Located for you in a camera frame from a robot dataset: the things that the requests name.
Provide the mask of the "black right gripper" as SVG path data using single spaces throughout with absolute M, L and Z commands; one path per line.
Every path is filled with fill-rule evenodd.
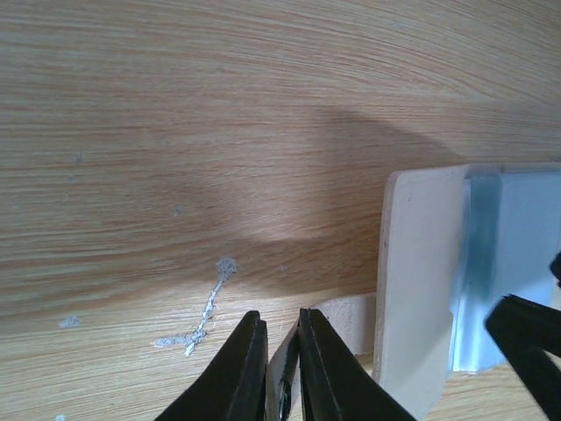
M 561 285 L 561 253 L 550 264 Z M 560 415 L 560 311 L 515 295 L 504 296 L 485 327 L 543 413 Z

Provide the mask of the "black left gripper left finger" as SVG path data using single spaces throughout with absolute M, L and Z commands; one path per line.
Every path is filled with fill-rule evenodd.
M 256 310 L 246 312 L 203 373 L 157 419 L 263 420 L 267 346 L 266 322 Z

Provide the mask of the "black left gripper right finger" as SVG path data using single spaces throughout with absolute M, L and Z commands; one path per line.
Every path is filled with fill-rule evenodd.
M 300 310 L 298 341 L 305 420 L 414 418 L 362 368 L 320 310 Z

